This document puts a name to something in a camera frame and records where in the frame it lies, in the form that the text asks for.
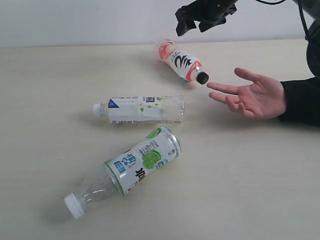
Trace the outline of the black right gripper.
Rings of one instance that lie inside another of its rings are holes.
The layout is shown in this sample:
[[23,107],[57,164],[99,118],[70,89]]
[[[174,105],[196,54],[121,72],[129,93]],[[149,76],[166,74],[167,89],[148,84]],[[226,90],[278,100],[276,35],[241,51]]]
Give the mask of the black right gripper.
[[195,21],[199,22],[200,32],[225,24],[226,17],[237,11],[236,2],[236,0],[195,0],[183,5],[175,13],[177,36],[183,36],[188,31],[196,29]]

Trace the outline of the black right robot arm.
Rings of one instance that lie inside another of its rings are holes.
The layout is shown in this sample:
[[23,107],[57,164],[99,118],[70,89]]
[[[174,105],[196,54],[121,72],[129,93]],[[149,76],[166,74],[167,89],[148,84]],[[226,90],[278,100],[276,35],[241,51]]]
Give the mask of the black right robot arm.
[[[205,32],[227,22],[227,16],[237,11],[237,0],[195,0],[181,6],[176,12],[176,34],[181,37],[199,28]],[[295,0],[307,41],[306,61],[311,73],[320,77],[320,2],[318,0]]]

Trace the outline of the person's open bare hand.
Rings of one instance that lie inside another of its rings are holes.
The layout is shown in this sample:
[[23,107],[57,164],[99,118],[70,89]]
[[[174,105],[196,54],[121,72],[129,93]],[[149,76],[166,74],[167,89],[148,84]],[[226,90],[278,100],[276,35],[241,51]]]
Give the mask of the person's open bare hand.
[[252,84],[235,86],[209,82],[213,91],[209,97],[227,105],[230,111],[255,120],[268,120],[285,113],[287,108],[284,87],[280,81],[237,67],[237,77]]

